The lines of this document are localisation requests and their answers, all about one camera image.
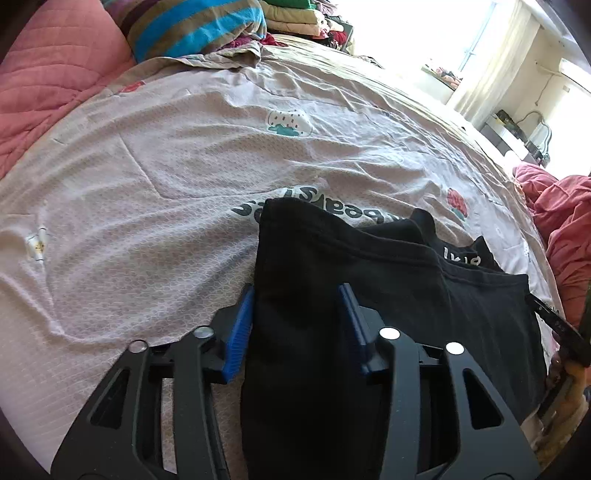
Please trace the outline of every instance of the green cloth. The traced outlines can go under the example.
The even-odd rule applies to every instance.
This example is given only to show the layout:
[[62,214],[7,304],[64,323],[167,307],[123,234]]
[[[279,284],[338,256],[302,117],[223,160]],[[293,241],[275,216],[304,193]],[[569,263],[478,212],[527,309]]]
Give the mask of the green cloth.
[[269,5],[287,8],[310,8],[310,0],[265,0]]

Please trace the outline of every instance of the pink quilt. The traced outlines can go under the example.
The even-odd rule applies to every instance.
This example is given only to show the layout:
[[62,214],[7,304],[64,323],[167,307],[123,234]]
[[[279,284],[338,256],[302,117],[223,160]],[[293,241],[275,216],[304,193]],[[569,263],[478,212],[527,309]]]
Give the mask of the pink quilt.
[[566,319],[578,326],[591,280],[591,178],[557,180],[543,168],[514,169],[545,244]]
[[58,120],[133,65],[100,0],[48,0],[0,64],[0,179]]

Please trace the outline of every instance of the striped pillow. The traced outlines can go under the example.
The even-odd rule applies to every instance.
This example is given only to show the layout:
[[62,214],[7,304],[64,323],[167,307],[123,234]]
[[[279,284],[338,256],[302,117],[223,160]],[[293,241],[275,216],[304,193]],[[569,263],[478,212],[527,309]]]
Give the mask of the striped pillow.
[[101,0],[140,62],[208,53],[267,25],[258,0]]

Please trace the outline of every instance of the blue stripe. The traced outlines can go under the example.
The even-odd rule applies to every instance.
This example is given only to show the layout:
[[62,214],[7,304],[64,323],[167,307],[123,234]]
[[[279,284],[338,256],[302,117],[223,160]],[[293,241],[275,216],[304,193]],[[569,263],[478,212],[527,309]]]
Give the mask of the blue stripe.
[[265,18],[260,8],[249,7],[233,12],[224,17],[217,18],[213,22],[185,35],[175,45],[170,47],[163,56],[181,57],[191,53],[199,53],[213,40],[235,30],[240,25],[247,25],[251,22],[263,23],[264,21]]
[[200,11],[207,10],[209,7],[231,3],[231,1],[233,0],[185,0],[157,16],[138,37],[135,45],[132,46],[136,60],[138,62],[145,60],[145,55],[160,37],[180,21],[192,17]]

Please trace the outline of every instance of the white wall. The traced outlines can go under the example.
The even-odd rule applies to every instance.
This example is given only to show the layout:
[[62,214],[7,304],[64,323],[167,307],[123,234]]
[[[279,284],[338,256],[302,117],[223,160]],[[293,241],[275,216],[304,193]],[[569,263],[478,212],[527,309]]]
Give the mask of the white wall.
[[[557,72],[563,57],[569,58],[564,47],[547,31],[540,30],[515,80],[497,108],[505,110],[514,121],[521,120],[532,110],[538,110],[544,115],[553,132],[549,148],[551,161],[547,170],[559,179],[574,174],[588,175],[591,172],[588,147],[591,94],[568,78],[562,75],[552,76],[535,64],[537,61]],[[536,124],[537,116],[531,115],[520,127],[529,135]]]

